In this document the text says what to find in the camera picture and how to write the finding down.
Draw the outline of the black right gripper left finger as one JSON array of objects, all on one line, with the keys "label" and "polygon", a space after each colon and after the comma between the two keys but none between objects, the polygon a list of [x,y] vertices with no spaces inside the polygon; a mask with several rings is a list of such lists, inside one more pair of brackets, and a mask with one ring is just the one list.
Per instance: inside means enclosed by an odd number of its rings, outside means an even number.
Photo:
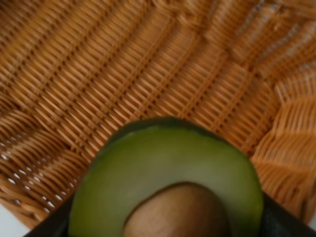
[{"label": "black right gripper left finger", "polygon": [[25,234],[25,237],[67,237],[73,199],[74,195],[71,195],[45,220]]}]

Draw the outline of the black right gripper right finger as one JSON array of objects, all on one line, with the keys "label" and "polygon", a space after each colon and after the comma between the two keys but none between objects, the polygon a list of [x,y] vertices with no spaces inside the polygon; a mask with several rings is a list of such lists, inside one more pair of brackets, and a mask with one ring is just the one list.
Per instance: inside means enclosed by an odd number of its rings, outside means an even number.
[{"label": "black right gripper right finger", "polygon": [[261,237],[315,237],[316,232],[264,193]]}]

